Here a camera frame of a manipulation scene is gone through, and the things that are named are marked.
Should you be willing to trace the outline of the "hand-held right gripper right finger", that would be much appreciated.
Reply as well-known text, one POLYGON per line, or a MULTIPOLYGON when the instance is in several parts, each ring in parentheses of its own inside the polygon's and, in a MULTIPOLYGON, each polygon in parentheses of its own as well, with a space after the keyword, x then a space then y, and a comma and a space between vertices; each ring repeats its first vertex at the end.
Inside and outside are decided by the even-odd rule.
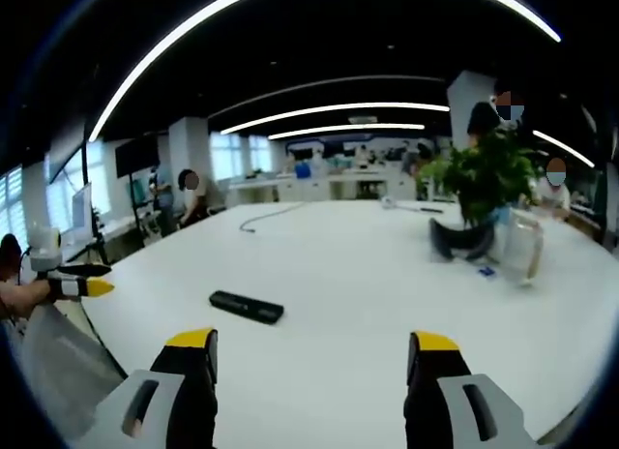
POLYGON ((410 334, 403 404, 408 448, 537 448, 520 407, 473 374, 448 337, 410 334))

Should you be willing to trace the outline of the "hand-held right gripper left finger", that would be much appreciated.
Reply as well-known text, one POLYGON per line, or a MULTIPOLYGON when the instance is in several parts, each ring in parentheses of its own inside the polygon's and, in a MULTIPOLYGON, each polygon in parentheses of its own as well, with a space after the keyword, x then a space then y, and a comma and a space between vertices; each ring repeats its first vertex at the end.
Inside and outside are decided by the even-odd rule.
POLYGON ((148 370, 137 370, 96 407, 73 448, 211 448, 218 400, 218 332, 168 340, 148 370))

